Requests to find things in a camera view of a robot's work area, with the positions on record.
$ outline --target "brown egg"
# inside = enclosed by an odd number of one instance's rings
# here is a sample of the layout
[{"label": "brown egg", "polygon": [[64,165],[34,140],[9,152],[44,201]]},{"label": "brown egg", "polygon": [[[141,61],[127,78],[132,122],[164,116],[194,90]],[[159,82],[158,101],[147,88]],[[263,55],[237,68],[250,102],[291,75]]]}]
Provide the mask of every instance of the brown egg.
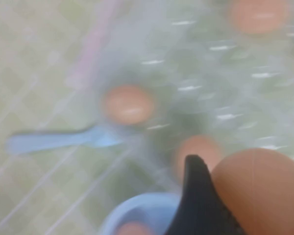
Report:
[{"label": "brown egg", "polygon": [[221,150],[218,144],[209,136],[192,136],[181,143],[174,158],[174,170],[178,180],[182,183],[184,178],[185,158],[197,154],[207,164],[211,171],[221,161]]},{"label": "brown egg", "polygon": [[278,152],[249,149],[212,171],[216,190],[249,235],[294,235],[294,162]]},{"label": "brown egg", "polygon": [[288,13],[287,0],[235,0],[230,17],[239,31],[258,34],[281,28]]},{"label": "brown egg", "polygon": [[115,122],[132,125],[146,121],[154,111],[154,102],[139,87],[125,85],[111,90],[105,97],[104,109]]},{"label": "brown egg", "polygon": [[143,224],[131,222],[124,224],[116,233],[117,235],[153,235],[153,233]]}]

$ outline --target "blue plastic spoon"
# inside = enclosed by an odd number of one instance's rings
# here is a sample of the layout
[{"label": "blue plastic spoon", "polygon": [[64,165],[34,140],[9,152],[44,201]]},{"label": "blue plastic spoon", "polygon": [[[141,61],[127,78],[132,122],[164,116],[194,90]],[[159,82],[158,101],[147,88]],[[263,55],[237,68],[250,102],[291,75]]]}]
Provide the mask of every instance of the blue plastic spoon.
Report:
[{"label": "blue plastic spoon", "polygon": [[11,136],[6,142],[10,154],[23,154],[40,150],[54,149],[69,145],[85,144],[93,148],[107,147],[121,143],[117,137],[103,127],[95,125],[76,133],[24,133]]}]

